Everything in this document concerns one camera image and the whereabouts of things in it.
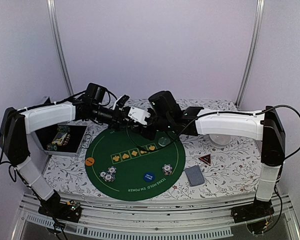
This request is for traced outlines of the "clear dealer button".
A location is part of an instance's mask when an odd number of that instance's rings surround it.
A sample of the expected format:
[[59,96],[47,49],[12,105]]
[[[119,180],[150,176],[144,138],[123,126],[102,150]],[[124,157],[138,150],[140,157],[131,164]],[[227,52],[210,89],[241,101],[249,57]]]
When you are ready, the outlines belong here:
[[163,137],[160,137],[160,138],[158,139],[158,144],[159,144],[159,146],[161,146],[161,147],[165,147],[165,146],[167,146],[167,145],[170,144],[170,143],[171,143],[171,140],[170,140],[169,137],[163,136]]

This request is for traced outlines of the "poker chip stack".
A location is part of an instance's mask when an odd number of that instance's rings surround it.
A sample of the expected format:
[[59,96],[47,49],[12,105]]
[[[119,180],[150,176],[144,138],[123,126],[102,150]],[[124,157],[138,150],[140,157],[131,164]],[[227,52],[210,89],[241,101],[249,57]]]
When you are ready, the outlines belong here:
[[173,172],[173,167],[170,164],[164,164],[162,166],[162,172],[165,176],[169,176]]
[[117,168],[110,166],[107,171],[103,170],[99,173],[99,177],[105,182],[114,182],[116,179]]

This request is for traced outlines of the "orange big blind button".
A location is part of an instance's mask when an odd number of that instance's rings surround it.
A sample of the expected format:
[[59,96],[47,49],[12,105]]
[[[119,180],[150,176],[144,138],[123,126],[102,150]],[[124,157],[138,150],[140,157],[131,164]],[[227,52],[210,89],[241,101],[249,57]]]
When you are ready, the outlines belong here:
[[85,165],[88,167],[93,166],[95,163],[95,159],[93,157],[88,157],[85,159]]

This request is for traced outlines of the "blue small blind button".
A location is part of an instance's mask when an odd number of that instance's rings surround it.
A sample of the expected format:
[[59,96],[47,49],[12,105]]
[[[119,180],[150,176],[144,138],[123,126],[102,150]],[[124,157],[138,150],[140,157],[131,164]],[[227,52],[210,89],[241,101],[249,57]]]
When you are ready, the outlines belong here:
[[153,182],[155,180],[155,174],[153,172],[146,172],[143,175],[143,180],[147,183]]

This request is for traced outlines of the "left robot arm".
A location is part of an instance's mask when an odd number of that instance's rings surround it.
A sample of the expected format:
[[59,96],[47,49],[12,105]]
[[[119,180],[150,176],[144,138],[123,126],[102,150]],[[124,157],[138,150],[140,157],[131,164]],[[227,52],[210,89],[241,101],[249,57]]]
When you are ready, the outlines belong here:
[[112,107],[103,103],[104,95],[115,95],[106,87],[89,83],[86,90],[60,101],[45,101],[41,104],[5,110],[0,127],[0,166],[9,164],[9,174],[13,181],[21,181],[39,199],[42,214],[53,217],[76,212],[77,207],[61,202],[60,195],[42,175],[31,158],[29,140],[34,140],[43,149],[37,132],[48,135],[49,128],[71,121],[92,121],[96,124],[117,126],[125,115],[122,109],[129,96],[116,97]]

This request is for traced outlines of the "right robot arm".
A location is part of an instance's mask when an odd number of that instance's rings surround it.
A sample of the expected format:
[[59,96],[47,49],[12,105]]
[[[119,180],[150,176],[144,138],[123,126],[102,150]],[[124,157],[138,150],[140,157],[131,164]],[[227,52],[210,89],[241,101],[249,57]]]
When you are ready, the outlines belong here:
[[217,111],[203,106],[181,109],[167,90],[153,94],[147,110],[130,107],[127,119],[132,130],[150,139],[158,131],[186,136],[238,136],[262,141],[261,170],[253,203],[235,207],[232,212],[259,218],[273,212],[271,197],[285,159],[285,133],[274,108],[263,111]]

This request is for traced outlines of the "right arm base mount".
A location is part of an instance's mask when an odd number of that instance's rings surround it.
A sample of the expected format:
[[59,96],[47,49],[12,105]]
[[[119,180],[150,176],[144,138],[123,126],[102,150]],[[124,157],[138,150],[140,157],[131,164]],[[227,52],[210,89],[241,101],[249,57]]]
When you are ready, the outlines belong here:
[[247,229],[254,235],[266,232],[275,213],[272,201],[261,201],[255,197],[252,203],[231,208],[230,214],[235,223],[242,223],[263,218],[247,224]]

